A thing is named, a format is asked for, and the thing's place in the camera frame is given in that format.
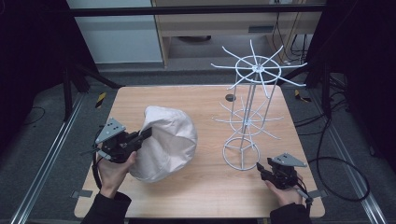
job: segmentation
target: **small object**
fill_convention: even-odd
[[[81,191],[76,191],[73,190],[73,192],[70,194],[70,198],[79,198],[79,197],[85,197],[85,198],[91,198],[92,196],[92,190],[85,190],[82,189]]]
[[[235,97],[234,94],[227,94],[227,95],[225,95],[225,99],[226,99],[228,102],[234,102],[235,99],[236,99],[236,97]]]
[[[96,101],[95,108],[100,108],[102,106],[103,101],[105,100],[106,93],[102,92],[99,94],[98,100]]]
[[[318,189],[312,190],[312,191],[308,192],[308,195],[309,195],[309,197],[311,197],[311,198],[317,198],[317,197],[319,197],[319,198],[325,198],[325,197],[329,196],[329,194],[327,193],[327,191],[324,190],[324,189],[323,189],[323,190],[318,190]]]
[[[305,199],[308,199],[308,198],[309,198],[309,196],[308,196],[306,193],[304,193],[301,189],[297,189],[297,192],[298,192],[303,198],[305,198]]]
[[[309,97],[301,97],[300,92],[298,90],[294,91],[294,98],[297,99],[297,100],[304,101],[306,103],[311,102],[311,98],[309,98]]]

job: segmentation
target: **wooden table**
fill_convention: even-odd
[[[229,166],[222,157],[225,141],[233,134],[229,123],[214,121],[228,119],[230,112],[220,103],[231,108],[225,95],[229,86],[151,86],[121,88],[114,101],[110,117],[118,120],[131,133],[140,130],[144,111],[148,105],[181,109],[193,120],[198,132],[198,145],[192,161],[183,169],[165,179],[142,183],[127,175],[120,191],[127,194],[132,203],[127,217],[269,217],[278,208],[276,197],[261,180],[256,168],[238,171]],[[237,101],[248,92],[248,86],[237,88]],[[262,90],[256,90],[252,108],[264,100]],[[253,137],[261,151],[261,164],[270,169],[267,157],[289,152],[306,162],[297,132],[291,120],[282,91],[276,87],[268,112],[266,133]],[[309,167],[296,168],[304,178],[308,191],[317,189]],[[87,174],[83,189],[92,190],[91,198],[79,198],[75,209],[77,217],[89,211],[94,195],[98,192],[92,171]],[[311,217],[322,217],[324,207],[321,199],[315,199]]]

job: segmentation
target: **white cabinet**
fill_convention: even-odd
[[[149,0],[67,0],[70,8],[151,7]],[[76,17],[99,70],[163,63],[154,16]]]

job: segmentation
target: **hand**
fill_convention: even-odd
[[[119,189],[122,181],[125,179],[129,168],[134,164],[136,151],[131,153],[125,163],[115,163],[108,160],[100,160],[98,164],[102,188],[100,193],[110,199],[113,199]]]
[[[277,189],[273,183],[268,180],[264,181],[268,189],[271,190],[277,197],[280,206],[288,205],[291,203],[302,204],[303,197],[297,192],[297,189]]]

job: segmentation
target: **white fabric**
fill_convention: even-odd
[[[191,118],[174,108],[150,105],[142,131],[152,128],[143,141],[129,173],[143,182],[156,182],[183,168],[194,156],[197,132]]]

